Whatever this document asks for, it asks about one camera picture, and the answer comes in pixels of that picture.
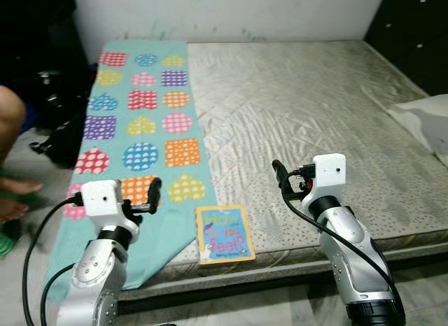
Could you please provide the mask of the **blue yellow picture book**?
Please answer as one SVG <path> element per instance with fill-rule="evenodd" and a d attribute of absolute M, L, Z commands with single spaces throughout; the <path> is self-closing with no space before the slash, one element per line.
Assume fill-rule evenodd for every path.
<path fill-rule="evenodd" d="M 256 258 L 244 206 L 202 206 L 195 210 L 199 263 L 253 261 Z"/>

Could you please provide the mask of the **dark bed frame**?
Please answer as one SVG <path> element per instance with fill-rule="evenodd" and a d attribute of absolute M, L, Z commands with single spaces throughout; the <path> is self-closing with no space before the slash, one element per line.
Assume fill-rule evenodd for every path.
<path fill-rule="evenodd" d="M 384 255 L 384 259 L 389 262 L 391 269 L 397 269 L 400 265 L 408 262 L 431 259 L 438 256 L 446 256 L 448 243 L 438 243 L 437 245 L 409 247 L 406 249 L 387 250 L 381 246 L 379 248 Z M 332 277 L 333 266 L 326 260 L 307 263 L 295 263 L 278 265 L 263 269 L 247 269 L 247 271 L 236 271 L 215 275 L 211 277 L 179 279 L 167 283 L 145 285 L 138 290 L 122 291 L 118 295 L 119 302 L 137 302 L 147 299 L 162 297 L 163 295 L 181 295 L 186 293 L 197 293 L 200 290 L 215 290 L 228 285 L 249 284 L 260 285 L 262 282 L 278 282 L 286 279 L 304 279 L 323 273 L 326 277 Z"/>

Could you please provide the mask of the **white pillow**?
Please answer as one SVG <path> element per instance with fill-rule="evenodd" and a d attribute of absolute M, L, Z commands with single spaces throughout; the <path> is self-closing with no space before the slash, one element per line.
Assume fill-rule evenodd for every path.
<path fill-rule="evenodd" d="M 448 166 L 448 94 L 394 104 L 387 113 Z"/>

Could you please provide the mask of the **green slipper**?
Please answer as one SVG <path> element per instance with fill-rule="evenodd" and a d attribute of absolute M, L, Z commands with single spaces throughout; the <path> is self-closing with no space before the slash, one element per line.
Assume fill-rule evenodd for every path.
<path fill-rule="evenodd" d="M 23 217 L 39 204 L 42 184 L 0 169 L 0 257 L 9 255 L 22 236 Z"/>

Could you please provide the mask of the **teal mat with coloured shapes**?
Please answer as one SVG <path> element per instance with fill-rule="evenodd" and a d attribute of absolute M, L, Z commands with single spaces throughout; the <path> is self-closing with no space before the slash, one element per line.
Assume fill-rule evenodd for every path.
<path fill-rule="evenodd" d="M 65 197 L 86 183 L 116 179 L 122 197 L 144 204 L 151 179 L 162 182 L 159 211 L 145 216 L 128 250 L 122 294 L 134 300 L 182 250 L 196 249 L 196 211 L 218 203 L 191 88 L 188 44 L 109 41 L 80 112 L 86 119 Z"/>

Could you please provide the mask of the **dark tufted headboard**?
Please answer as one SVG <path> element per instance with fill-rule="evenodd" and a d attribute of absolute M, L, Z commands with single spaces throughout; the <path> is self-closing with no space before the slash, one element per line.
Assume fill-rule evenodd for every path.
<path fill-rule="evenodd" d="M 448 0 L 381 0 L 364 41 L 424 92 L 448 93 Z"/>

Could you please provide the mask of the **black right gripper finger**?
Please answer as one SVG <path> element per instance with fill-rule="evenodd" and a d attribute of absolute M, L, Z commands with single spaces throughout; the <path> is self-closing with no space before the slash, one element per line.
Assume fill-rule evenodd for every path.
<path fill-rule="evenodd" d="M 279 191 L 281 191 L 281 197 L 287 200 L 289 194 L 289 182 L 288 182 L 288 172 L 285 166 L 279 160 L 272 160 L 272 167 L 274 169 L 277 185 Z"/>

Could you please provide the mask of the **white dotted quilted mattress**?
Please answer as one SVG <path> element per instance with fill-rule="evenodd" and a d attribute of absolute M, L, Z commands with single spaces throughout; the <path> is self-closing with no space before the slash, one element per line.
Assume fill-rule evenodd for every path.
<path fill-rule="evenodd" d="M 272 169 L 346 156 L 342 202 L 390 263 L 447 256 L 448 170 L 387 106 L 424 93 L 361 41 L 192 43 L 188 70 L 218 203 L 248 214 L 253 261 L 201 265 L 196 243 L 124 300 L 327 273 L 316 228 L 283 204 Z"/>

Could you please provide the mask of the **black bag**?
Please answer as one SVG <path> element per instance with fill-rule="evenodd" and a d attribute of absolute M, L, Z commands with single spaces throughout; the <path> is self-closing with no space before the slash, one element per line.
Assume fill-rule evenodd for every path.
<path fill-rule="evenodd" d="M 38 71 L 32 79 L 38 92 L 36 133 L 47 138 L 29 149 L 45 155 L 61 169 L 73 169 L 81 149 L 86 110 L 96 71 Z"/>

